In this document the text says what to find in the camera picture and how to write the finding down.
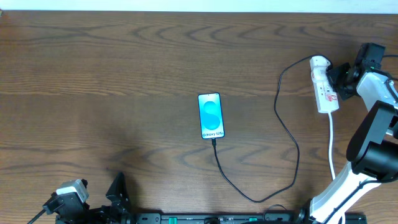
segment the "power strip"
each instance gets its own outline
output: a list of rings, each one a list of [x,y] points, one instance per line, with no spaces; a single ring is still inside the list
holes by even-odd
[[[322,56],[315,56],[310,60],[311,79],[319,113],[331,113],[339,108],[337,93],[333,91],[326,76],[329,65],[330,62]]]

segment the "phone screen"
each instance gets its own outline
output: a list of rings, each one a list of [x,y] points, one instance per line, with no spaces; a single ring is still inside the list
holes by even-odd
[[[203,139],[224,137],[223,112],[219,93],[198,96],[201,137]]]

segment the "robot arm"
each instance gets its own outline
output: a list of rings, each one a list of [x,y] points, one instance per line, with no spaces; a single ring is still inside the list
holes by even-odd
[[[343,100],[358,95],[369,113],[349,142],[348,162],[343,170],[324,192],[311,200],[307,216],[310,223],[338,223],[365,193],[383,180],[397,176],[398,145],[384,137],[388,134],[398,139],[398,94],[391,76],[380,71],[383,53],[384,47],[380,45],[363,44],[353,68],[346,63],[327,73],[333,89]],[[371,180],[371,184],[359,189],[333,213],[360,184]]]

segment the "wooden table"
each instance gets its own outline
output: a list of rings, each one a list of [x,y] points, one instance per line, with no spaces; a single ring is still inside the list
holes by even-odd
[[[280,72],[311,54],[353,62],[376,42],[398,53],[398,16],[11,11],[0,18],[0,222],[26,223],[64,181],[88,180],[93,207],[119,171],[139,208],[179,212],[296,209],[331,182],[328,117],[318,114],[309,62],[285,74],[280,116],[301,160],[290,190],[255,204],[220,176],[201,139],[197,94],[218,91],[226,175],[260,199],[289,185],[297,151],[273,112]],[[395,59],[383,69],[398,75]],[[366,114],[340,102],[335,167]],[[352,211],[396,223],[398,184],[364,196]],[[44,216],[38,223],[53,223]]]

